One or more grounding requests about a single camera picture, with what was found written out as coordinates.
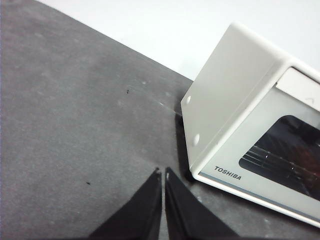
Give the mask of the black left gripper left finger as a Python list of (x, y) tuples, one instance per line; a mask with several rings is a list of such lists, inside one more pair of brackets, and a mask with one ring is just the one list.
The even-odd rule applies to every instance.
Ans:
[(91, 240), (157, 240), (162, 216), (162, 173), (156, 168), (131, 199), (94, 230)]

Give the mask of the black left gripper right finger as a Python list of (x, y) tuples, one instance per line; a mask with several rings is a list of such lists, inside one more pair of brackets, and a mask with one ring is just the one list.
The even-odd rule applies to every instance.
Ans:
[(238, 237), (191, 193), (170, 167), (165, 169), (165, 212), (171, 240)]

